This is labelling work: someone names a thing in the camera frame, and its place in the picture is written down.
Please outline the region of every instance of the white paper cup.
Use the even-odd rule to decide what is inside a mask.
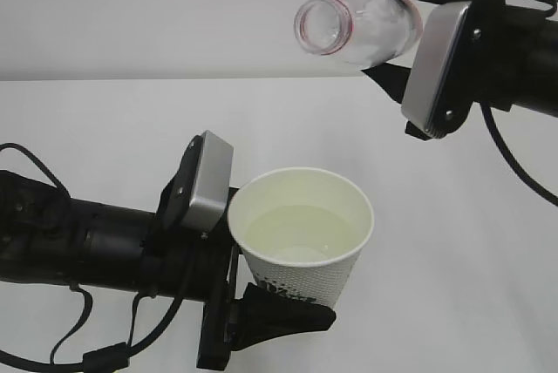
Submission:
[[[243,186],[230,232],[258,286],[333,308],[374,226],[364,193],[318,168],[283,168]]]

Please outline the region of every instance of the clear bottle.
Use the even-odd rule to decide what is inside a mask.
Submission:
[[[295,16],[305,51],[360,70],[404,54],[421,34],[419,12],[408,0],[309,0]]]

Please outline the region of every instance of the bottle neck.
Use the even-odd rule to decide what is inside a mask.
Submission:
[[[313,55],[331,55],[350,39],[350,11],[340,0],[309,0],[296,13],[295,35],[301,47]]]

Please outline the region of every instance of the white table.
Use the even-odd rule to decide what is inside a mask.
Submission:
[[[558,190],[557,122],[531,112],[497,119],[518,159]],[[76,198],[154,210],[205,129],[235,146],[233,186],[272,168],[320,166],[369,195],[375,234],[331,331],[234,353],[228,372],[555,371],[556,209],[511,174],[476,109],[441,141],[412,139],[404,126],[366,78],[0,83],[0,142],[28,146]],[[43,180],[16,153],[1,163]],[[239,288],[248,280],[242,265]],[[133,296],[89,289],[92,319],[61,363],[127,337]],[[0,284],[0,348],[45,361],[81,304],[66,288]],[[137,337],[168,304],[141,304]],[[195,371],[200,319],[201,305],[185,302],[131,371]]]

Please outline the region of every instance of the white background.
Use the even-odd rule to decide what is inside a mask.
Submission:
[[[347,73],[296,45],[304,1],[0,0],[0,79]]]
[[[496,118],[527,170],[558,191],[558,122],[521,110]],[[0,83],[0,142],[28,146],[80,199],[154,210],[204,129],[235,146],[234,186],[281,166],[319,166],[368,194],[376,230],[331,331],[233,354],[229,372],[556,371],[555,207],[506,167],[476,108],[447,139],[424,143],[404,126],[367,78]],[[43,180],[17,153],[0,158]],[[93,291],[92,319],[60,362],[127,337],[133,296]],[[142,303],[137,337],[168,304]],[[45,361],[81,297],[2,283],[0,308],[0,349]],[[185,302],[131,371],[195,371],[200,319],[201,305]]]

